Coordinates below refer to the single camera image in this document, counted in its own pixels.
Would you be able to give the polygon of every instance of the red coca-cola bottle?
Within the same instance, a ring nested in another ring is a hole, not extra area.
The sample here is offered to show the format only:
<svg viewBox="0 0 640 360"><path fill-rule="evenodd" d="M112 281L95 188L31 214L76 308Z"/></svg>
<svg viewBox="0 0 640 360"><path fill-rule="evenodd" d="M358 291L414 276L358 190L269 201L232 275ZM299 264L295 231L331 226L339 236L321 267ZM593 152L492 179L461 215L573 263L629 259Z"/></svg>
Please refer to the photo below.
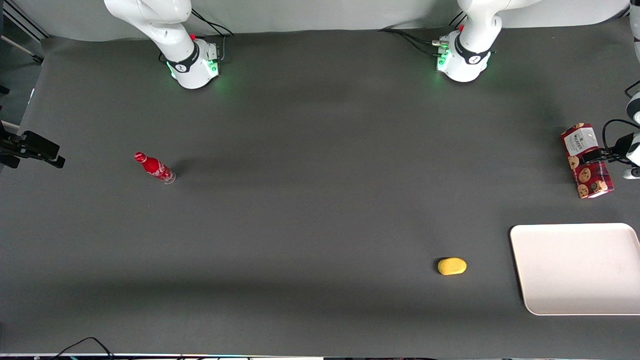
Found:
<svg viewBox="0 0 640 360"><path fill-rule="evenodd" d="M171 184L175 180L175 174L165 164L161 163L156 158L149 158L142 152L136 152L133 156L138 163L142 164L151 176L160 181L164 181L165 184Z"/></svg>

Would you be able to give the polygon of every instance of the white tray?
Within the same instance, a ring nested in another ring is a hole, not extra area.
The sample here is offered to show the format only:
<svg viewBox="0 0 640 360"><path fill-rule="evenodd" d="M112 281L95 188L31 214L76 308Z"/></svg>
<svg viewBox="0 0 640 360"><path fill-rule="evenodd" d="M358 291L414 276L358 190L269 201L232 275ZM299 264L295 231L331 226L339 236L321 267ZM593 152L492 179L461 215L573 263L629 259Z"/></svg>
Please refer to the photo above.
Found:
<svg viewBox="0 0 640 360"><path fill-rule="evenodd" d="M640 315L640 244L629 225L518 225L511 244L532 314Z"/></svg>

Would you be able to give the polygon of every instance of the bottle cap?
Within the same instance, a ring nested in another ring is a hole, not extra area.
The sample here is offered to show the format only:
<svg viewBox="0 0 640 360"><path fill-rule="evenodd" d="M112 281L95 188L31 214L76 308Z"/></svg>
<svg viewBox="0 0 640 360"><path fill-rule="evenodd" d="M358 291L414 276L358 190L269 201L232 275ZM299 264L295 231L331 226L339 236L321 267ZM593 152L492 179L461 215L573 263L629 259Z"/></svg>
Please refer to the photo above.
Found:
<svg viewBox="0 0 640 360"><path fill-rule="evenodd" d="M134 159L136 159L136 161L138 163L143 163L147 160L147 155L144 155L142 152L138 151L136 152L136 154L133 156Z"/></svg>

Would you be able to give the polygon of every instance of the green led light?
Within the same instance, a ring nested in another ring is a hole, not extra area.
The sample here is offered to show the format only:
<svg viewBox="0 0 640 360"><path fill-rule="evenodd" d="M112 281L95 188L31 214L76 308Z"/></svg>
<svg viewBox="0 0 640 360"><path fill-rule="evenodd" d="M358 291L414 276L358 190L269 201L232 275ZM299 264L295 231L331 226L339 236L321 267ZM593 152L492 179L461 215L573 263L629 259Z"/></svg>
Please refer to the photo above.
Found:
<svg viewBox="0 0 640 360"><path fill-rule="evenodd" d="M173 72L173 68L171 67L171 65L169 65L169 62L166 62L166 66L169 68L169 71L171 71L171 77L175 79L175 73Z"/></svg>

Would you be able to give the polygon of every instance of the bottle label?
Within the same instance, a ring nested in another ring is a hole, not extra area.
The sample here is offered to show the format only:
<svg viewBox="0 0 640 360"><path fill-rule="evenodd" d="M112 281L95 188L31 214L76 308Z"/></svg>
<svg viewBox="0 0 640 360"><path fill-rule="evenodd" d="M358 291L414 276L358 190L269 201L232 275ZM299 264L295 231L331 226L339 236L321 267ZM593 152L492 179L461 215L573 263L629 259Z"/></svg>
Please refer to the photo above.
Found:
<svg viewBox="0 0 640 360"><path fill-rule="evenodd" d="M160 166L155 172L148 172L148 173L160 181L169 181L169 179L171 179L171 176L172 176L171 170L160 161L158 161L158 165Z"/></svg>

